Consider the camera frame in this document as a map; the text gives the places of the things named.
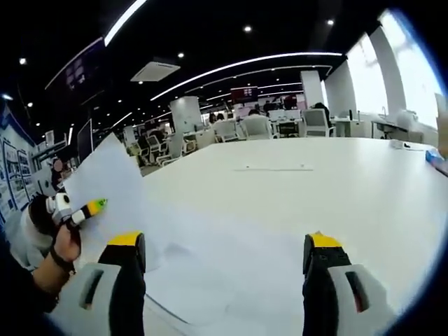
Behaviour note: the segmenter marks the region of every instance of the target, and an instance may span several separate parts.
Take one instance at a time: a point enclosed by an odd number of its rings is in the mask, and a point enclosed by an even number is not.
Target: wristband
[[[51,246],[50,248],[50,255],[52,256],[53,260],[55,261],[56,265],[61,267],[65,272],[70,273],[74,271],[74,266],[72,262],[65,261],[62,259],[55,250],[55,246]]]

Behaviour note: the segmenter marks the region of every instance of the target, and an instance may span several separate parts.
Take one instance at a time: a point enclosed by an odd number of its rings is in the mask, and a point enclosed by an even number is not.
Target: white wall
[[[328,109],[332,116],[348,110],[352,110],[353,115],[356,115],[355,91],[347,61],[342,63],[325,80],[325,90],[328,98]]]
[[[307,106],[310,107],[316,103],[323,103],[319,73],[317,71],[301,71],[300,75]]]

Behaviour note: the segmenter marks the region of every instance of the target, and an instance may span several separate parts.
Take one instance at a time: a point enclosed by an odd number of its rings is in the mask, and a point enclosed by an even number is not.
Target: display board
[[[36,194],[30,165],[34,142],[0,101],[0,225]]]

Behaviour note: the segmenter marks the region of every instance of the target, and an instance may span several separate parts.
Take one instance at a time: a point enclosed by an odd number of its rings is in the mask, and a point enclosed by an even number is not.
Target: human hand
[[[70,231],[63,224],[56,236],[55,252],[68,263],[75,261],[81,254],[79,231]]]

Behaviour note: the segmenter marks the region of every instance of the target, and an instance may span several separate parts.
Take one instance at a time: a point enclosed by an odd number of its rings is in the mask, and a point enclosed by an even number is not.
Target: window
[[[386,11],[379,21],[400,71],[406,108],[417,113],[420,123],[437,127],[435,93],[442,94],[442,86],[430,62],[406,28],[401,14]]]
[[[367,34],[347,53],[347,59],[358,110],[375,114],[384,113],[384,110],[387,112],[383,74]]]

